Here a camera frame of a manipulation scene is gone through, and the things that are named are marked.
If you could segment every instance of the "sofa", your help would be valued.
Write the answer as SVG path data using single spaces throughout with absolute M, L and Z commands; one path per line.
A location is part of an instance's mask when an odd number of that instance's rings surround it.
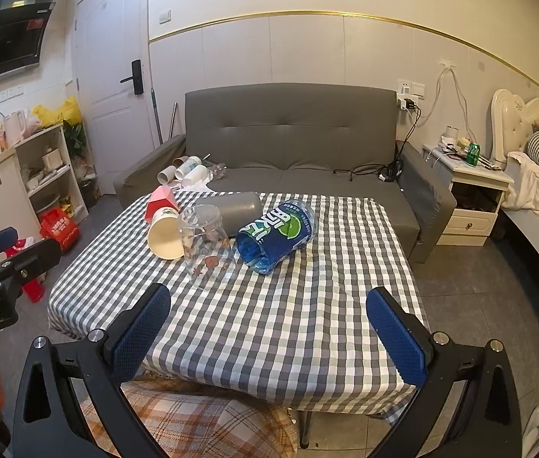
M 446 185 L 409 143 L 395 182 L 347 172 L 394 159 L 402 146 L 398 113 L 395 91 L 377 88 L 286 83 L 191 91 L 186 136 L 172 137 L 120 174 L 115 190 L 126 208 L 157 187 L 157 173 L 176 157 L 210 154 L 228 167 L 208 184 L 215 191 L 374 199 L 408 260 L 423 263 L 456 207 Z

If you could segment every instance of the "door frame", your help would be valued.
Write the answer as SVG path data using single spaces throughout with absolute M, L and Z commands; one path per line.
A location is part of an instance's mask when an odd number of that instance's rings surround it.
M 79 3 L 83 0 L 75 1 L 75 22 L 78 20 Z M 151 89 L 153 88 L 152 75 L 151 75 L 151 60 L 150 52 L 148 50 L 148 0 L 140 0 L 140 62 L 142 64 L 142 83 L 144 85 L 144 101 L 147 106 L 148 126 L 151 129 L 151 137 L 153 140 L 153 148 L 157 148 L 160 145 L 158 126 L 155 123 L 155 111 L 153 109 L 153 100 L 151 99 Z M 76 30 L 75 36 L 71 41 L 72 46 L 72 63 L 74 67 L 74 81 L 78 78 L 78 60 L 76 54 Z

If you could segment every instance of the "red plastic bag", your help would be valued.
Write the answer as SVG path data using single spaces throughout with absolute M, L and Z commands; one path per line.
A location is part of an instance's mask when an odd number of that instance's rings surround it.
M 19 239 L 15 243 L 15 246 L 5 249 L 5 254 L 7 258 L 11 258 L 22 250 L 25 250 L 29 246 L 32 246 L 32 244 L 34 244 L 33 237 L 29 237 L 27 239 Z M 31 281 L 28 281 L 22 289 L 23 292 L 26 293 L 27 297 L 30 298 L 30 301 L 32 301 L 33 303 L 38 302 L 45 293 L 45 287 L 40 284 L 40 281 L 38 279 L 32 279 Z
M 80 234 L 76 225 L 61 208 L 49 210 L 42 216 L 40 223 L 40 235 L 52 237 L 58 243 L 62 252 L 69 250 L 76 242 Z

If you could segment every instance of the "blue plastic bottle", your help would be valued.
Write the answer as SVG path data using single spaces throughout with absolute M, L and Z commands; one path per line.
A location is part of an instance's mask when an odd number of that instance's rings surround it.
M 284 257 L 305 246 L 317 230 L 318 222 L 310 206 L 288 200 L 242 227 L 235 244 L 246 265 L 265 275 Z

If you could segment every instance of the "tile floor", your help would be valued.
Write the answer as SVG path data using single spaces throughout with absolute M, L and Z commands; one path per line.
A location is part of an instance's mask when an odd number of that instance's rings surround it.
M 37 304 L 22 297 L 20 321 L 0 332 L 0 367 L 11 425 L 21 370 L 29 343 L 39 335 L 54 341 L 65 336 L 48 329 L 47 302 L 52 284 L 91 240 L 119 213 L 115 197 L 102 197 L 81 223 L 82 238 L 49 274 L 47 292 Z M 523 425 L 539 404 L 539 260 L 530 245 L 511 230 L 507 239 L 489 239 L 484 247 L 438 246 L 424 264 L 412 266 L 431 330 L 444 330 L 457 342 L 486 344 L 501 339 L 507 349 L 521 407 Z M 444 414 L 424 450 L 439 443 L 462 385 L 455 385 Z M 387 432 L 382 420 L 363 415 L 316 414 L 310 448 L 299 456 L 362 458 Z

